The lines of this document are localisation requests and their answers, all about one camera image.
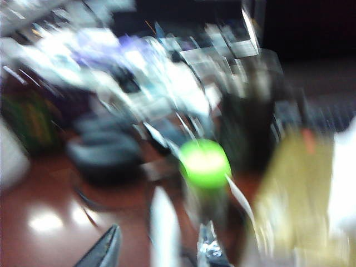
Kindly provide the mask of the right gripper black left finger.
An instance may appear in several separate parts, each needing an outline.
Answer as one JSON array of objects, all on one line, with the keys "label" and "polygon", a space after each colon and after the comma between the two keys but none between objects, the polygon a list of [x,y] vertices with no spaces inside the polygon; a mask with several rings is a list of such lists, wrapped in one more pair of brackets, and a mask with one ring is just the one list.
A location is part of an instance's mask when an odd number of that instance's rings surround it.
[{"label": "right gripper black left finger", "polygon": [[75,263],[75,266],[118,266],[121,246],[121,229],[113,224],[96,243]]}]

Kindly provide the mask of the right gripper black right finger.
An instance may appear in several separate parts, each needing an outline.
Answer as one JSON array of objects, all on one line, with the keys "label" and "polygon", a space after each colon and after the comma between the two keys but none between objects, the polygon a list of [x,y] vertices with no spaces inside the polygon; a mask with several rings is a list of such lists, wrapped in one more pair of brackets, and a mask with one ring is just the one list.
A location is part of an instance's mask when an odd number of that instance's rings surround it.
[{"label": "right gripper black right finger", "polygon": [[225,266],[223,249],[217,239],[212,222],[200,224],[197,241],[198,266]]}]

